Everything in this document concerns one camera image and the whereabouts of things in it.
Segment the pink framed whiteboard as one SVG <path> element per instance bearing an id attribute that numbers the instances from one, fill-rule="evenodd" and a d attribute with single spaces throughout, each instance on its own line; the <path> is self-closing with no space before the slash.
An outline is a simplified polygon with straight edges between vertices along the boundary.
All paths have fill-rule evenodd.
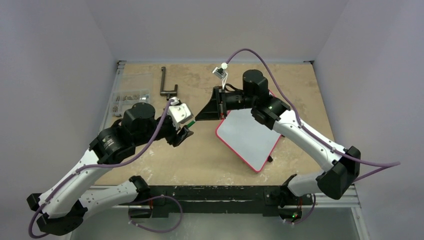
<path id="1" fill-rule="evenodd" d="M 256 173 L 273 160 L 271 154 L 282 137 L 258 123 L 250 109 L 228 111 L 215 135 Z"/>

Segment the white green whiteboard marker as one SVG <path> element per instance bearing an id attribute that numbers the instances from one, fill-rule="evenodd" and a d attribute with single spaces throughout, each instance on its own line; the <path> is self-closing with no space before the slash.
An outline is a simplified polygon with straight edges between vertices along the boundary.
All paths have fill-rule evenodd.
<path id="1" fill-rule="evenodd" d="M 188 123 L 186 126 L 189 129 L 190 127 L 192 127 L 194 124 L 196 123 L 195 120 L 192 120 L 190 123 Z"/>

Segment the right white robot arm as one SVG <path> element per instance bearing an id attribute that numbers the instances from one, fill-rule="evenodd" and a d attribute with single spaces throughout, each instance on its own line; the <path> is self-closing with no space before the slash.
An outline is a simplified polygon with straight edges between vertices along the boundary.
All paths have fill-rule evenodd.
<path id="1" fill-rule="evenodd" d="M 268 80 L 257 69 L 242 75 L 242 89 L 227 92 L 224 86 L 215 86 L 209 102 L 195 116 L 195 121 L 223 120 L 228 111 L 249 109 L 256 122 L 288 138 L 320 166 L 322 172 L 291 175 L 281 186 L 280 196 L 288 204 L 305 194 L 323 193 L 339 200 L 357 179 L 360 164 L 353 160 L 361 152 L 354 146 L 345 148 L 326 138 L 307 124 L 297 121 L 294 108 L 270 94 Z"/>

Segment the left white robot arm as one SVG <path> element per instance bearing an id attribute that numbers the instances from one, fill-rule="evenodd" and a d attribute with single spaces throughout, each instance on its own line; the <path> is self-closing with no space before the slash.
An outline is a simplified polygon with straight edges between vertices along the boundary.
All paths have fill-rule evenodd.
<path id="1" fill-rule="evenodd" d="M 192 111 L 178 98 L 167 102 L 161 117 L 155 115 L 151 104 L 134 104 L 94 138 L 81 159 L 58 183 L 44 193 L 30 194 L 27 203 L 34 215 L 28 227 L 29 236 L 38 238 L 33 232 L 34 225 L 38 226 L 41 237 L 66 235 L 89 217 L 120 204 L 152 206 L 155 198 L 150 186 L 139 175 L 98 193 L 88 190 L 112 169 L 138 159 L 142 155 L 136 150 L 138 146 L 145 152 L 154 141 L 164 139 L 177 147 L 192 135 L 186 124 L 193 116 Z"/>

